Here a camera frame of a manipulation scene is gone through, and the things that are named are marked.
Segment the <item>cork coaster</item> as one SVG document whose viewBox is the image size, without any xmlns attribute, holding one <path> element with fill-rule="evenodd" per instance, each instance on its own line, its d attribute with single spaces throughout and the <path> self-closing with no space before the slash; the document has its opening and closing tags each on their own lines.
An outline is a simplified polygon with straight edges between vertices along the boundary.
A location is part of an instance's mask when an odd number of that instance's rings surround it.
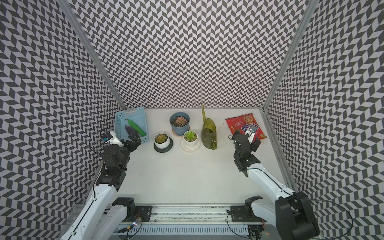
<svg viewBox="0 0 384 240">
<path fill-rule="evenodd" d="M 174 129 L 172 129 L 172 133 L 173 133 L 173 135 L 176 136 L 176 137 L 179 137 L 179 138 L 183 137 L 183 135 L 177 135 L 177 134 L 175 133 Z"/>
</svg>

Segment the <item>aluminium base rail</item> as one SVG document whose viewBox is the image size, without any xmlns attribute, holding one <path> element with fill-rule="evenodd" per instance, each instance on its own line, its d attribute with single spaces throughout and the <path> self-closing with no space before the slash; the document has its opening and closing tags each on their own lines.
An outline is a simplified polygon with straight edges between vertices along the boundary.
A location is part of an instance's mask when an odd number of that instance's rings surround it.
<svg viewBox="0 0 384 240">
<path fill-rule="evenodd" d="M 159 234 L 205 235 L 216 225 L 229 223 L 257 226 L 262 221 L 273 225 L 284 240 L 307 240 L 299 232 L 301 213 L 293 210 L 289 199 L 270 204 L 254 196 L 242 205 L 229 204 L 155 204 L 136 205 L 133 198 L 117 198 L 112 205 L 102 199 L 90 200 L 75 221 L 69 225 L 63 240 L 107 240 L 113 233 L 125 233 L 149 226 Z"/>
</svg>

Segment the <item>purple toy eggplant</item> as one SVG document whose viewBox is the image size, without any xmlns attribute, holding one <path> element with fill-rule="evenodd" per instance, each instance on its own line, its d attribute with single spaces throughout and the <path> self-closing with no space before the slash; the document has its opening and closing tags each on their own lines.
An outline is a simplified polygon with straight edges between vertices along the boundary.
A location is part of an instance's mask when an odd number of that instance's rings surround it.
<svg viewBox="0 0 384 240">
<path fill-rule="evenodd" d="M 131 126 L 129 125 L 125 125 L 125 130 L 128 134 L 128 138 L 132 139 L 132 138 L 139 138 L 139 133 L 137 132 L 137 130 L 135 130 L 134 128 L 132 128 Z"/>
</svg>

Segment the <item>red candy bag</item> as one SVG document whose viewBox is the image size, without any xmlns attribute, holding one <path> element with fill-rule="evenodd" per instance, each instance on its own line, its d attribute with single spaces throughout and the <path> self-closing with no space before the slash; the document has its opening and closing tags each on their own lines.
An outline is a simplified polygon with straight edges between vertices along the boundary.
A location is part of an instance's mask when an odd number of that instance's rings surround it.
<svg viewBox="0 0 384 240">
<path fill-rule="evenodd" d="M 232 134 L 234 134 L 235 131 L 239 131 L 240 133 L 244 134 L 249 129 L 249 127 L 252 126 L 256 128 L 255 138 L 258 138 L 259 140 L 267 138 L 252 113 L 238 117 L 227 118 L 226 122 Z"/>
</svg>

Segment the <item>green toy cucumber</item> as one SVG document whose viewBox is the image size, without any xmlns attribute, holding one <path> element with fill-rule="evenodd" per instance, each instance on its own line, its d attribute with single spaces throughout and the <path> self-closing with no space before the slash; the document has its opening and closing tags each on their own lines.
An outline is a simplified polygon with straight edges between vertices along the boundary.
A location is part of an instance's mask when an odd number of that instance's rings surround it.
<svg viewBox="0 0 384 240">
<path fill-rule="evenodd" d="M 125 119 L 125 121 L 128 123 L 129 126 L 137 130 L 140 136 L 146 137 L 147 136 L 147 127 L 144 125 L 144 121 L 139 121 L 139 124 L 134 122 L 131 119 Z"/>
</svg>

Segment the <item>white pot green succulent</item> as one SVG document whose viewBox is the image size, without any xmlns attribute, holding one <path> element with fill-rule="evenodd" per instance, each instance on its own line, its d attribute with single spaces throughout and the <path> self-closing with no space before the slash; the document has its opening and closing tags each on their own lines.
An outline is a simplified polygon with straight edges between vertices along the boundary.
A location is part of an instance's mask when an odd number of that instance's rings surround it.
<svg viewBox="0 0 384 240">
<path fill-rule="evenodd" d="M 194 148 L 198 145 L 198 134 L 189 130 L 184 133 L 184 143 L 188 148 Z"/>
</svg>

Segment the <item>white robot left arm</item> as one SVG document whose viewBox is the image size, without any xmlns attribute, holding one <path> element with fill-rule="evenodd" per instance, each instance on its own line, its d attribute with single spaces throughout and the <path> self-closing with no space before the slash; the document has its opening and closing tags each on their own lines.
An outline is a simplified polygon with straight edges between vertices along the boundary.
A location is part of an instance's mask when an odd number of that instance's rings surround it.
<svg viewBox="0 0 384 240">
<path fill-rule="evenodd" d="M 133 198 L 117 198 L 130 161 L 130 154 L 142 141 L 134 130 L 127 140 L 110 131 L 102 136 L 107 144 L 102 153 L 102 169 L 92 187 L 89 200 L 70 224 L 61 240 L 108 240 L 118 225 L 135 212 Z"/>
</svg>

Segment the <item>dark round saucer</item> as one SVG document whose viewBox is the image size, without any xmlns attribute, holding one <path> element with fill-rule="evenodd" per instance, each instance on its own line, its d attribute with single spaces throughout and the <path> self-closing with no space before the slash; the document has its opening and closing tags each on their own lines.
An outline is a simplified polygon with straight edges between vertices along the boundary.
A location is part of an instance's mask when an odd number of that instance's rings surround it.
<svg viewBox="0 0 384 240">
<path fill-rule="evenodd" d="M 154 149 L 158 153 L 167 153 L 172 149 L 174 145 L 174 141 L 171 138 L 168 138 L 166 142 L 162 144 L 158 144 L 157 142 L 154 143 Z"/>
</svg>

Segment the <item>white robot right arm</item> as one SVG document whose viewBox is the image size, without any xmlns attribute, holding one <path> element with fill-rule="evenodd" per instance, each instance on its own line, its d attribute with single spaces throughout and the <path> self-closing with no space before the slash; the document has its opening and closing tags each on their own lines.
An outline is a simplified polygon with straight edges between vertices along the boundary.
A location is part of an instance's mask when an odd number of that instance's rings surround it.
<svg viewBox="0 0 384 240">
<path fill-rule="evenodd" d="M 232 136 L 234 162 L 240 172 L 258 184 L 272 203 L 256 196 L 247 200 L 253 216 L 273 225 L 283 240 L 310 240 L 320 234 L 312 201 L 303 192 L 295 192 L 279 182 L 252 152 L 260 145 L 248 132 L 235 131 Z"/>
</svg>

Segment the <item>green transparent watering can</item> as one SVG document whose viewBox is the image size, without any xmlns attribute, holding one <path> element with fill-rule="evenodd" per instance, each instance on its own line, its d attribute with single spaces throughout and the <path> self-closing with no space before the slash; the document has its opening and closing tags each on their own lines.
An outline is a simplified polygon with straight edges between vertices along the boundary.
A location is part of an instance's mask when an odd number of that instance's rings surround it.
<svg viewBox="0 0 384 240">
<path fill-rule="evenodd" d="M 202 114 L 203 114 L 203 127 L 202 127 L 202 133 L 201 133 L 202 143 L 207 149 L 216 150 L 217 149 L 216 125 L 211 118 L 206 117 L 204 104 L 202 104 Z"/>
</svg>

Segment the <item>blue-grey plant pot pink succulent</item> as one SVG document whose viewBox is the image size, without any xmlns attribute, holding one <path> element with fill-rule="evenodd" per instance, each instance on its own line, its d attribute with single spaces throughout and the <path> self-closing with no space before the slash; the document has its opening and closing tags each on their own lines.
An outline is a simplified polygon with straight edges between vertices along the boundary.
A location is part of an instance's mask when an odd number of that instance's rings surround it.
<svg viewBox="0 0 384 240">
<path fill-rule="evenodd" d="M 183 112 L 177 112 L 171 115 L 170 124 L 177 135 L 184 135 L 190 130 L 190 116 Z"/>
</svg>

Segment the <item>white pot yellow-green succulent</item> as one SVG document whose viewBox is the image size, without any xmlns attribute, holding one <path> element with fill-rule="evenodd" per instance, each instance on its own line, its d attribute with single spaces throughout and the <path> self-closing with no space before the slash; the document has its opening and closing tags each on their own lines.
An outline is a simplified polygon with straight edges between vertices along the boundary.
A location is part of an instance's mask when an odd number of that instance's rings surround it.
<svg viewBox="0 0 384 240">
<path fill-rule="evenodd" d="M 166 133 L 159 133 L 155 136 L 155 142 L 158 144 L 162 144 L 166 142 L 166 140 L 169 138 L 169 136 Z"/>
</svg>

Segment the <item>light blue plastic basket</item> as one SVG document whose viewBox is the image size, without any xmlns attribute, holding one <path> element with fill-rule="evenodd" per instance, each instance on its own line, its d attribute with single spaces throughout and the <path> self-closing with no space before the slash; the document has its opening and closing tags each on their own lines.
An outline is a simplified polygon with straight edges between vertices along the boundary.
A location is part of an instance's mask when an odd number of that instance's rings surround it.
<svg viewBox="0 0 384 240">
<path fill-rule="evenodd" d="M 115 113 L 114 132 L 120 140 L 127 141 L 133 131 L 139 133 L 142 144 L 148 143 L 149 131 L 144 107 L 128 109 Z"/>
</svg>

